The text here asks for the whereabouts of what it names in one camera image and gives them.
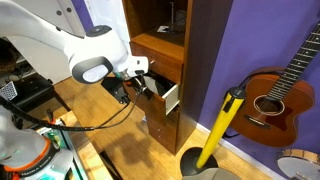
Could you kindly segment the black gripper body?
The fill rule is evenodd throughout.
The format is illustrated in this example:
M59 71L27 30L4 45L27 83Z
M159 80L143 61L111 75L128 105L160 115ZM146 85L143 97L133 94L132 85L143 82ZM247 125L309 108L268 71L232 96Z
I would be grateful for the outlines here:
M136 92L144 95L148 100L153 96L153 92L147 87L142 75L129 79L125 84L132 87Z

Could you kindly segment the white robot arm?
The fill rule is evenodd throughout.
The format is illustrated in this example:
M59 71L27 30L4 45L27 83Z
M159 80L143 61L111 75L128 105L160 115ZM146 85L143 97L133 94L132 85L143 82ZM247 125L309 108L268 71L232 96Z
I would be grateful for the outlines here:
M71 75L84 84L114 74L128 81L148 72L145 56L133 56L117 32L99 25L83 37L75 36L31 13L13 0L0 0L0 33L4 37L22 36L51 46L65 54ZM0 164L1 180L59 180L66 177L73 154L33 129L18 129L12 121L17 115L42 127L67 131L36 119L0 96Z

